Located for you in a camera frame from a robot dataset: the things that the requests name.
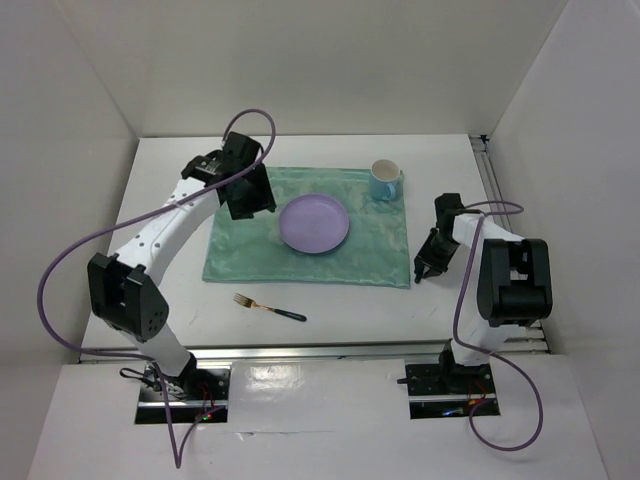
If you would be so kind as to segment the green satin placemat cloth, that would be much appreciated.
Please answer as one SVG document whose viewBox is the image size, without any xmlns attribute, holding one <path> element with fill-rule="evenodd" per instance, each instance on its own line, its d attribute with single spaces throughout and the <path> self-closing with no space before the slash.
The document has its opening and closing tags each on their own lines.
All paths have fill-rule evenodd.
<svg viewBox="0 0 640 480">
<path fill-rule="evenodd" d="M 404 201 L 377 200 L 365 169 L 270 167 L 277 209 L 250 220 L 218 210 L 202 279 L 209 283 L 328 283 L 407 289 Z"/>
</svg>

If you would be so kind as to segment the purple plate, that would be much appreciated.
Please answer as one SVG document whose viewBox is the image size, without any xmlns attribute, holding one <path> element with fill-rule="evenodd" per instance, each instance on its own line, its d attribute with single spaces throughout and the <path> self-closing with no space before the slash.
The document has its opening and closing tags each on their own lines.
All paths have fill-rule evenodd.
<svg viewBox="0 0 640 480">
<path fill-rule="evenodd" d="M 305 254 L 323 254 L 335 249 L 346 239 L 349 229 L 345 207 L 325 194 L 301 195 L 288 202 L 279 215 L 281 239 Z"/>
</svg>

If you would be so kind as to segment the light blue mug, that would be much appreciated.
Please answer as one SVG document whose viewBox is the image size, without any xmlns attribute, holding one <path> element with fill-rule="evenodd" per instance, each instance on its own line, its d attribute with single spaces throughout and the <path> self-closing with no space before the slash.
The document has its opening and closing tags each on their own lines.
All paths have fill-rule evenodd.
<svg viewBox="0 0 640 480">
<path fill-rule="evenodd" d="M 374 200 L 394 201 L 399 196 L 401 170 L 391 160 L 375 161 L 370 169 L 369 193 Z"/>
</svg>

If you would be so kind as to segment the gold fork green handle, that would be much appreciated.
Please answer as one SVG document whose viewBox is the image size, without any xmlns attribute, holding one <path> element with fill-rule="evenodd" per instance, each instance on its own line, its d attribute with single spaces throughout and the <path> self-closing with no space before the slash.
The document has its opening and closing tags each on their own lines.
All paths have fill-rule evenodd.
<svg viewBox="0 0 640 480">
<path fill-rule="evenodd" d="M 263 305 L 263 304 L 259 304 L 257 303 L 255 300 L 246 297 L 242 294 L 236 293 L 233 296 L 233 300 L 240 306 L 248 308 L 248 309 L 261 309 L 261 310 L 265 310 L 271 313 L 274 313 L 276 315 L 280 315 L 282 317 L 286 317 L 301 323 L 304 323 L 307 321 L 307 317 L 299 314 L 299 313 L 294 313 L 291 311 L 287 311 L 287 310 L 283 310 L 283 309 L 279 309 L 279 308 L 275 308 L 275 307 L 271 307 L 271 306 L 267 306 L 267 305 Z"/>
</svg>

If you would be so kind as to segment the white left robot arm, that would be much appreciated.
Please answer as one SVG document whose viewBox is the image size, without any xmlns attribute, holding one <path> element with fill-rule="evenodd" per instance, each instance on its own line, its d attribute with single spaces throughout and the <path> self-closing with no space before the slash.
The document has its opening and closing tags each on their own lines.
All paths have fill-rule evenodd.
<svg viewBox="0 0 640 480">
<path fill-rule="evenodd" d="M 187 163 L 165 212 L 112 255 L 96 254 L 88 263 L 93 314 L 156 361 L 163 389 L 176 399 L 214 389 L 216 380 L 198 368 L 170 329 L 169 305 L 159 286 L 177 253 L 222 206 L 233 219 L 275 210 L 266 168 L 255 162 L 262 151 L 246 135 L 226 134 L 220 149 Z"/>
</svg>

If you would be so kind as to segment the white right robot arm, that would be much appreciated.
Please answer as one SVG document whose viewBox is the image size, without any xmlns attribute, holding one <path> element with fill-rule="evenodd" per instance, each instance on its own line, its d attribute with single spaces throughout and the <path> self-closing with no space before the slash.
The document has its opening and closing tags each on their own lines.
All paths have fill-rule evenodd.
<svg viewBox="0 0 640 480">
<path fill-rule="evenodd" d="M 490 355 L 520 330 L 547 318 L 553 306 L 547 243 L 503 229 L 481 205 L 465 206 L 458 193 L 437 197 L 436 225 L 414 258 L 416 283 L 447 272 L 461 246 L 469 249 L 465 285 L 473 267 L 479 267 L 477 313 L 463 321 L 462 306 L 454 308 L 453 339 L 438 359 L 437 385 L 449 394 L 480 392 Z"/>
</svg>

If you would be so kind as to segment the aluminium right rail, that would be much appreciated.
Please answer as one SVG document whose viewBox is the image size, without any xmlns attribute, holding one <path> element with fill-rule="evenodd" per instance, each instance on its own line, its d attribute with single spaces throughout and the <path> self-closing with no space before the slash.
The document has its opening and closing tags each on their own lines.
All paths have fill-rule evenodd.
<svg viewBox="0 0 640 480">
<path fill-rule="evenodd" d="M 512 232 L 510 218 L 523 209 L 513 201 L 505 201 L 496 189 L 482 139 L 472 138 L 471 146 L 487 194 L 489 219 L 506 234 L 486 241 L 481 254 L 480 278 L 487 279 L 489 285 L 478 288 L 480 313 L 489 316 L 490 327 L 505 327 L 513 336 L 550 314 L 553 299 L 548 248 L 541 239 L 527 239 Z"/>
</svg>

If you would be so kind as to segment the aluminium rail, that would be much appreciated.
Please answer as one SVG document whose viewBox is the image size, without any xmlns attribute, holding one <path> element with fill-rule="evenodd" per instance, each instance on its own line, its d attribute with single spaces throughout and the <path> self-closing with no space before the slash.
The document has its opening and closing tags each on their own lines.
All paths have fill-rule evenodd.
<svg viewBox="0 0 640 480">
<path fill-rule="evenodd" d="M 472 138 L 471 146 L 487 194 L 489 219 L 506 234 L 486 241 L 481 254 L 480 278 L 487 279 L 489 285 L 478 288 L 480 313 L 489 316 L 490 327 L 505 327 L 513 336 L 550 314 L 553 299 L 548 248 L 541 239 L 527 239 L 512 232 L 510 218 L 523 209 L 513 201 L 505 201 L 496 189 L 482 139 Z"/>
<path fill-rule="evenodd" d="M 550 352 L 541 330 L 533 337 L 516 338 L 503 344 L 506 354 L 547 354 Z M 235 360 L 306 360 L 306 359 L 365 359 L 377 357 L 435 357 L 444 349 L 444 341 L 391 342 L 361 344 L 290 345 L 290 346 L 232 346 L 195 347 L 189 350 L 203 361 Z M 123 361 L 123 359 L 81 354 L 79 363 Z"/>
</svg>

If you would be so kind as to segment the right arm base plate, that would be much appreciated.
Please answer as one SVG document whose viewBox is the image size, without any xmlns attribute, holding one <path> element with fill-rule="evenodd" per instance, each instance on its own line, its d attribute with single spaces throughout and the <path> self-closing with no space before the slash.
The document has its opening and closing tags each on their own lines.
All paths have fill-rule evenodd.
<svg viewBox="0 0 640 480">
<path fill-rule="evenodd" d="M 437 364 L 406 364 L 403 378 L 396 381 L 406 388 L 412 420 L 499 416 L 496 387 L 490 367 L 471 375 L 448 375 Z"/>
</svg>

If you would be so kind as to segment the aluminium front rail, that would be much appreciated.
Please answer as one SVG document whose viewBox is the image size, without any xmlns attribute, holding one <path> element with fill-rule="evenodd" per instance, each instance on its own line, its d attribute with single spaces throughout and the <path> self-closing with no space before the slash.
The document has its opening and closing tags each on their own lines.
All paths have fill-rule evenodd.
<svg viewBox="0 0 640 480">
<path fill-rule="evenodd" d="M 541 330 L 533 337 L 516 338 L 503 344 L 506 354 L 547 354 L 550 352 Z M 235 360 L 306 360 L 306 359 L 365 359 L 377 357 L 435 357 L 444 349 L 444 341 L 391 342 L 361 344 L 290 345 L 290 346 L 232 346 L 195 347 L 189 350 L 203 361 Z M 81 354 L 79 363 L 123 361 L 123 359 Z"/>
</svg>

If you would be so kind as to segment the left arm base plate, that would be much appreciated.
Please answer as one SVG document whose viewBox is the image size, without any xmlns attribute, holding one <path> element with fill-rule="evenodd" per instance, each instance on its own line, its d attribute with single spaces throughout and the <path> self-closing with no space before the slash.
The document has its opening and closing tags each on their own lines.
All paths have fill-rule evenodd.
<svg viewBox="0 0 640 480">
<path fill-rule="evenodd" d="M 228 366 L 209 369 L 213 381 L 199 386 L 195 393 L 167 382 L 169 407 L 175 424 L 189 424 L 201 417 L 202 423 L 216 424 L 228 421 L 228 395 L 231 369 Z M 134 423 L 137 425 L 165 425 L 164 396 L 157 374 L 151 366 L 143 371 L 123 368 L 120 376 L 140 382 Z"/>
</svg>

